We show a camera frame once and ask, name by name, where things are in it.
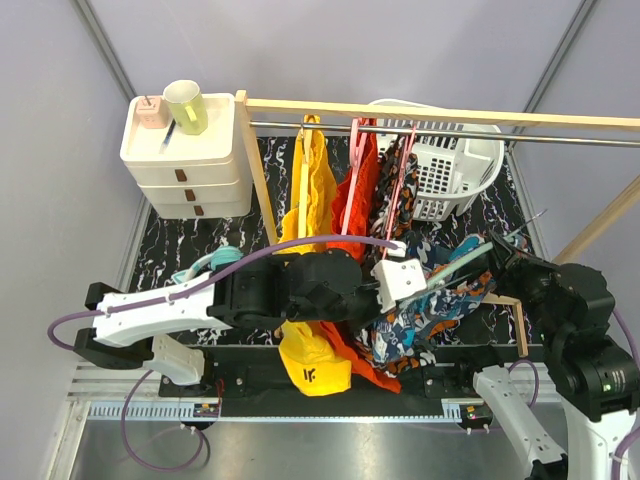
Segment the mint green hanger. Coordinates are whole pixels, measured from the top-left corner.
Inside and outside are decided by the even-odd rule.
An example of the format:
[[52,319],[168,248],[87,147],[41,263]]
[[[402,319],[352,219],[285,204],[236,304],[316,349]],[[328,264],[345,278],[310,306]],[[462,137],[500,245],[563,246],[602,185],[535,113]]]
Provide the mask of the mint green hanger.
[[[502,237],[502,240],[506,241],[507,243],[510,243],[512,241],[512,239],[519,234],[528,224],[532,223],[535,219],[539,218],[540,216],[544,215],[546,212],[548,211],[547,208],[543,209],[542,211],[540,211],[539,213],[533,215],[531,218],[529,218],[527,221],[525,221],[521,226],[519,226],[518,228],[516,228],[515,230],[511,231],[510,233],[508,233],[507,235],[505,235],[504,237]],[[461,256],[460,258],[456,259],[455,261],[447,264],[445,266],[445,268],[441,271],[439,271],[438,273],[435,273],[434,275],[432,275],[431,277],[429,277],[427,279],[426,282],[426,288],[403,299],[402,301],[399,302],[398,307],[399,308],[404,308],[408,305],[410,305],[413,301],[427,295],[430,294],[432,292],[438,291],[440,289],[443,289],[447,286],[447,283],[445,282],[445,280],[448,277],[451,277],[452,275],[454,275],[458,270],[462,269],[464,266],[466,266],[467,264],[471,263],[472,261],[476,260],[477,258],[481,257],[482,255],[487,254],[489,251],[491,251],[493,249],[494,245],[492,242],[487,242],[487,243],[483,243],[481,244],[478,248],[472,250],[471,252]]]

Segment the blue patterned shorts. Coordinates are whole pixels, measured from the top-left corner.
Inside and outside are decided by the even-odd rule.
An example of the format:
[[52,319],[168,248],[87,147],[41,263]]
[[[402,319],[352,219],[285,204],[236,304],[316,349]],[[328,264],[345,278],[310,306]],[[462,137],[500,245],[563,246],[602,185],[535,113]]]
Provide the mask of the blue patterned shorts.
[[496,288],[484,259],[477,257],[423,294],[357,333],[359,353],[388,377],[436,362],[436,336],[459,326]]

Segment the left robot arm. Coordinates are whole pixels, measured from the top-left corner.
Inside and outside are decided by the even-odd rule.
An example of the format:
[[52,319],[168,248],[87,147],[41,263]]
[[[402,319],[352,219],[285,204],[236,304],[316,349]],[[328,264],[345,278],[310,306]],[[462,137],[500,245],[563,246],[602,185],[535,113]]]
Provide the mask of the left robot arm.
[[182,284],[122,293],[90,286],[93,324],[72,350],[111,370],[146,367],[196,396],[215,386],[206,356],[171,338],[192,329],[267,328],[284,321],[347,322],[361,327],[382,311],[381,285],[346,251],[243,258]]

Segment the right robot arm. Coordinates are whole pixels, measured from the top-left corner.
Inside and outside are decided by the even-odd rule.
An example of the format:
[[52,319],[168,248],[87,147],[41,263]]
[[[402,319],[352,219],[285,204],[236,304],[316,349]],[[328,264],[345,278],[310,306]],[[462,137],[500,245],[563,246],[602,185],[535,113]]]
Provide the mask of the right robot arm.
[[512,386],[489,348],[454,371],[466,396],[491,409],[527,479],[625,479],[639,411],[639,367],[607,333],[615,299],[602,273],[554,264],[491,234],[489,271],[500,295],[522,303],[538,329],[543,362],[563,407],[568,446],[560,447]]

